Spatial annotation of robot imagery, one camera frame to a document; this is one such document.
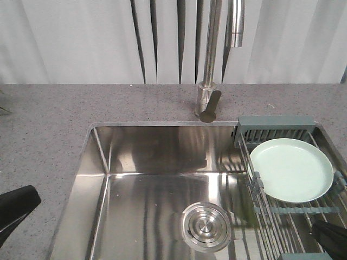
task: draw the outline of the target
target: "white curtain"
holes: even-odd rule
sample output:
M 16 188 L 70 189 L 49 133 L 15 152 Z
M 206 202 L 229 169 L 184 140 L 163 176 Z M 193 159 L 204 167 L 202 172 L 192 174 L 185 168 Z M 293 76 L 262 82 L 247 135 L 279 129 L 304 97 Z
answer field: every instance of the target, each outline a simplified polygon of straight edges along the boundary
M 245 0 L 243 47 L 216 83 L 340 83 L 347 0 Z M 210 0 L 1 0 L 0 83 L 196 83 Z M 223 61 L 225 74 L 222 78 Z

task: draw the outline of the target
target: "faucet base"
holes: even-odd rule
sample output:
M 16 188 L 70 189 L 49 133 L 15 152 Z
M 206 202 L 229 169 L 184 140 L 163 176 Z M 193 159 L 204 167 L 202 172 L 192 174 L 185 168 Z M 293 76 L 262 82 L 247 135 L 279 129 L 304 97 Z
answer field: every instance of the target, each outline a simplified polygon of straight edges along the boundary
M 206 87 L 203 82 L 198 84 L 196 106 L 194 108 L 194 114 L 199 117 L 201 112 L 206 110 L 208 101 L 210 100 L 212 92 L 216 89 L 216 84 L 213 82 L 209 87 Z

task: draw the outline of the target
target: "plate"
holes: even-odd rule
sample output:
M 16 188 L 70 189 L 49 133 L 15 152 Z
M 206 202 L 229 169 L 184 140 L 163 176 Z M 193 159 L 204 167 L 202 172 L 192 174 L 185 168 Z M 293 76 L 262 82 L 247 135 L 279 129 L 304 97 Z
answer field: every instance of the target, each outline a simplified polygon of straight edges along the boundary
M 326 155 L 309 143 L 278 138 L 263 142 L 250 154 L 255 171 L 271 197 L 304 203 L 324 195 L 333 182 Z

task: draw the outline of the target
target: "kitchen faucet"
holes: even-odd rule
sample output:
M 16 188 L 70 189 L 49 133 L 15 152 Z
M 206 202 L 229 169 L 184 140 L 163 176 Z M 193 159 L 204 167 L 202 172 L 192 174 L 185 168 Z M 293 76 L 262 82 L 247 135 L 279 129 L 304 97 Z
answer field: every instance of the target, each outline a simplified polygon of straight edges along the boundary
M 213 72 L 216 59 L 222 0 L 211 0 L 203 81 L 198 84 L 194 113 L 202 122 L 211 123 L 221 92 L 216 90 Z M 244 0 L 228 0 L 226 47 L 241 47 L 245 15 Z

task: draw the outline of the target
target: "faucet handle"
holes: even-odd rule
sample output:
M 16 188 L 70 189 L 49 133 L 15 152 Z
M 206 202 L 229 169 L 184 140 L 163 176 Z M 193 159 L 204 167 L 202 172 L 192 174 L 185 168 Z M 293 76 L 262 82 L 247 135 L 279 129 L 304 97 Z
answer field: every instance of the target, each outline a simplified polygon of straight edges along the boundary
M 216 108 L 221 98 L 222 92 L 215 90 L 211 93 L 211 97 L 206 106 L 206 110 L 201 112 L 199 115 L 200 121 L 204 123 L 211 123 L 216 120 Z

